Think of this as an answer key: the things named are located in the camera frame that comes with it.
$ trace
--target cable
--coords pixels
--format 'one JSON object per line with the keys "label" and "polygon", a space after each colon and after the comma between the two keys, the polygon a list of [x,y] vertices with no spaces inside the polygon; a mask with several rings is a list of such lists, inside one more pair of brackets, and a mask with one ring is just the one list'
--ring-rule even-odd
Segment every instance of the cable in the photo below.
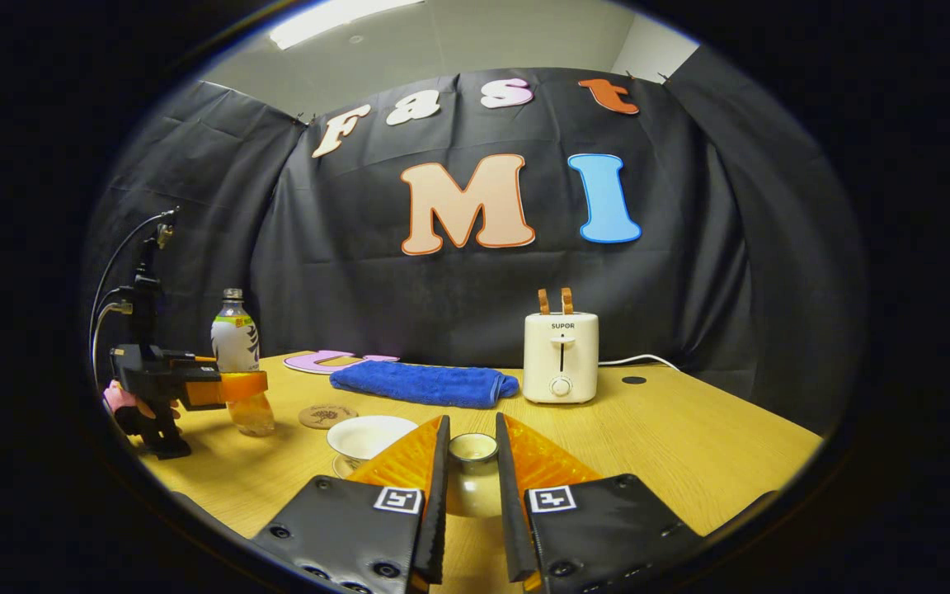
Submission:
{"label": "cable", "polygon": [[132,232],[129,233],[128,236],[125,237],[124,241],[122,241],[120,246],[116,248],[116,251],[112,253],[112,258],[109,258],[109,263],[106,264],[105,270],[101,273],[101,281],[98,281],[97,283],[97,290],[94,290],[94,300],[92,301],[93,304],[90,308],[90,323],[87,325],[88,342],[91,341],[91,335],[94,334],[94,312],[97,311],[97,305],[101,303],[101,300],[99,299],[99,297],[101,297],[101,289],[102,287],[105,287],[105,279],[109,277],[109,271],[112,270],[112,264],[115,263],[116,258],[120,255],[120,252],[122,252],[122,249],[124,249],[125,245],[131,241],[131,238],[134,237],[135,234],[144,229],[144,226],[148,225],[148,223],[154,223],[159,219],[170,217],[170,215],[175,214],[175,211],[177,211],[177,208],[174,210],[163,211],[161,214],[156,214],[153,217],[145,219],[142,223],[140,223],[139,226],[134,227]]}
{"label": "cable", "polygon": [[637,355],[637,356],[634,356],[634,357],[629,357],[629,358],[627,358],[627,360],[600,361],[600,365],[622,365],[622,364],[625,364],[625,362],[633,362],[633,361],[636,361],[636,360],[655,360],[655,361],[660,361],[660,362],[664,362],[664,364],[669,365],[671,368],[674,368],[676,371],[680,371],[679,369],[676,369],[676,365],[671,364],[671,362],[669,362],[669,361],[667,361],[667,360],[664,360],[664,358],[659,357],[659,356],[656,356],[656,355]]}
{"label": "cable", "polygon": [[101,381],[97,379],[97,335],[101,333],[101,323],[105,321],[105,316],[109,312],[121,312],[123,315],[131,315],[134,312],[134,305],[128,304],[127,301],[116,302],[113,301],[112,304],[108,304],[105,308],[101,308],[101,313],[97,315],[97,326],[94,327],[94,339],[93,343],[90,346],[90,367],[94,369],[94,386],[101,390]]}

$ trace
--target plastic bottle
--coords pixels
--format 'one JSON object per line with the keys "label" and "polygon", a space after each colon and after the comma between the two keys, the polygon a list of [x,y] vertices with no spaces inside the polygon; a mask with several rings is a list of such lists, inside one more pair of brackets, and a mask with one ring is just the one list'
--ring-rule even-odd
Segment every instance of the plastic bottle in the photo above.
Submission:
{"label": "plastic bottle", "polygon": [[[252,316],[244,311],[243,296],[240,289],[223,290],[222,311],[211,323],[211,347],[223,373],[259,371],[259,330]],[[274,433],[274,410],[270,409],[265,392],[227,402],[226,409],[245,436]]]}

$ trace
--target white power cord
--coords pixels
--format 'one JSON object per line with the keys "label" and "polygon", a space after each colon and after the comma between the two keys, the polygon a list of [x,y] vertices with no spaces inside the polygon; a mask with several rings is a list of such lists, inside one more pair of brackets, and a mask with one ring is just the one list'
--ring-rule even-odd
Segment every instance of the white power cord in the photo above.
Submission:
{"label": "white power cord", "polygon": [[134,305],[128,304],[127,301],[124,302],[112,302],[112,304],[107,304],[105,307],[101,308],[101,313],[97,315],[97,326],[94,327],[94,341],[90,346],[90,366],[94,369],[94,385],[101,388],[101,383],[97,380],[97,335],[101,333],[101,321],[105,320],[105,316],[109,315],[109,312],[120,312],[123,315],[131,315],[134,312]]}
{"label": "white power cord", "polygon": [[627,358],[627,360],[600,361],[600,365],[622,365],[622,364],[626,364],[626,362],[633,362],[633,361],[638,361],[638,360],[655,360],[655,361],[664,362],[664,364],[669,365],[671,368],[674,368],[676,371],[680,371],[679,369],[676,369],[676,365],[671,364],[671,362],[664,360],[664,358],[656,356],[656,355],[637,355],[634,357],[629,357]]}

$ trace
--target letter m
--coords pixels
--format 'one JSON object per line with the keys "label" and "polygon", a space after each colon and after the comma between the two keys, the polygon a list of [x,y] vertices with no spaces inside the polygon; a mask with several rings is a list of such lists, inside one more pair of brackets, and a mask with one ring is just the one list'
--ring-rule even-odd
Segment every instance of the letter m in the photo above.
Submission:
{"label": "letter m", "polygon": [[485,248],[516,248],[534,240],[534,229],[523,218],[520,169],[517,154],[491,154],[475,167],[468,188],[460,186],[438,163],[404,170],[401,179],[410,185],[410,236],[402,251],[410,256],[438,252],[442,238],[434,231],[434,217],[457,248],[468,243],[475,219],[482,211],[482,230],[475,241]]}

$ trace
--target blue cloth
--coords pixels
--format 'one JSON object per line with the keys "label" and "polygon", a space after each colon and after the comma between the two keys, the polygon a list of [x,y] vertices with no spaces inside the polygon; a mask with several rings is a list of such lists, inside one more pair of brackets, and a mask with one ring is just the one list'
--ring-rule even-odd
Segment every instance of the blue cloth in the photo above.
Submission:
{"label": "blue cloth", "polygon": [[493,408],[498,398],[511,398],[520,381],[480,367],[421,367],[403,362],[366,361],[328,376],[332,387],[377,394],[411,403],[463,408]]}

